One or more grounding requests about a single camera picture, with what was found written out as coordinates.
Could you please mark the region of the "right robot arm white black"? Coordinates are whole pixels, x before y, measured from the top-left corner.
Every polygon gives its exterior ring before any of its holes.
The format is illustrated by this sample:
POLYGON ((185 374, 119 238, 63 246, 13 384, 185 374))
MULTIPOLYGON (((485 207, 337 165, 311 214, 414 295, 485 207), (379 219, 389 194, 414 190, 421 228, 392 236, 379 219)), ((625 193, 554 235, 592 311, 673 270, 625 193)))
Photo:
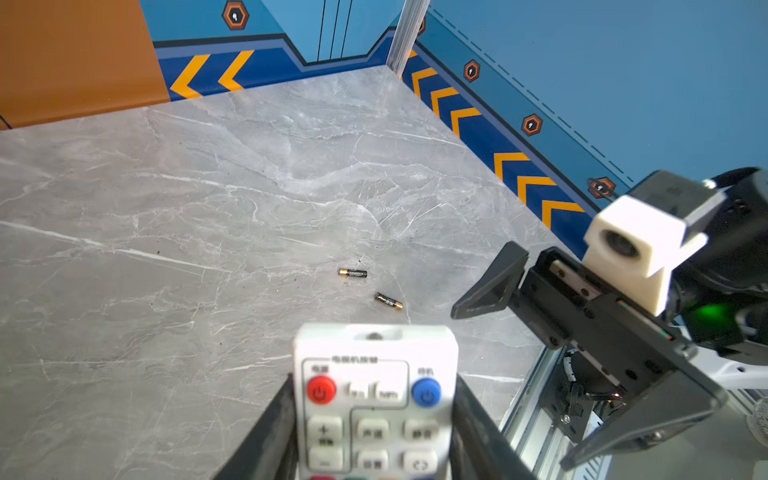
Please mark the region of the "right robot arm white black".
POLYGON ((581 401, 617 408, 561 460, 654 447, 711 417, 731 389, 767 385, 767 173, 697 182, 658 170, 591 221, 586 251, 534 264, 509 242, 452 307, 504 309, 550 349, 568 386, 548 408, 568 430, 581 401))

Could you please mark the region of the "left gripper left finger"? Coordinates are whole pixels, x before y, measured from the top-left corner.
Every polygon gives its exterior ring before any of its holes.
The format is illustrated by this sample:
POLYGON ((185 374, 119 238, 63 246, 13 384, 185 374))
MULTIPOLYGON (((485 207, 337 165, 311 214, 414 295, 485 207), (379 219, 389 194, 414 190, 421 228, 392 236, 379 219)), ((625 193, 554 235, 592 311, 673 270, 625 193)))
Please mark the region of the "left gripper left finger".
POLYGON ((293 375, 276 395, 215 480, 298 479, 299 453, 293 375))

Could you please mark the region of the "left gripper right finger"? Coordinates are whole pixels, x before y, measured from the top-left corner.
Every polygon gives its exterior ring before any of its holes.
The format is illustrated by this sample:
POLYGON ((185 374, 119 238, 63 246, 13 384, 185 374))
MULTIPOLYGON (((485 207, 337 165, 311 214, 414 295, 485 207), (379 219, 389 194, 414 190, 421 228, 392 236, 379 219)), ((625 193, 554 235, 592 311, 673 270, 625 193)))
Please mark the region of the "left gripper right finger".
POLYGON ((535 480, 464 379, 458 375, 449 462, 453 480, 535 480))

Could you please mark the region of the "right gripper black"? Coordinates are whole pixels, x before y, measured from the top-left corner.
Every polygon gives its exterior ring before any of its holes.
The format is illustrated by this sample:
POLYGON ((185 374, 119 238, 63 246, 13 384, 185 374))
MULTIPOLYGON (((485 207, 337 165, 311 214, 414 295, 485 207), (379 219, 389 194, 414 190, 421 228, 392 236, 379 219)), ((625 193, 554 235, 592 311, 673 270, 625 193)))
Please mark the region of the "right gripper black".
POLYGON ((513 311, 547 347, 576 348, 622 392, 626 407, 573 447, 560 461, 563 470, 650 449, 725 406, 726 391, 690 364, 691 342, 645 318, 557 247, 539 255, 519 286, 528 259, 527 250, 507 242, 453 305, 451 318, 502 311, 512 298, 513 311))

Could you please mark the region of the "white remote control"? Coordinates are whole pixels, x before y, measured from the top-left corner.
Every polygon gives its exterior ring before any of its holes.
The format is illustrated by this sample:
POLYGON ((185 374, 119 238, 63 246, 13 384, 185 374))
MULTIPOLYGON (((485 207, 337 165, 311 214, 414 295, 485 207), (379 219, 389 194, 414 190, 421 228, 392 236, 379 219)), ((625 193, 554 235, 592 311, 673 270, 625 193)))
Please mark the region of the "white remote control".
POLYGON ((299 478, 446 478, 458 354, 443 325, 303 325, 293 341, 299 478))

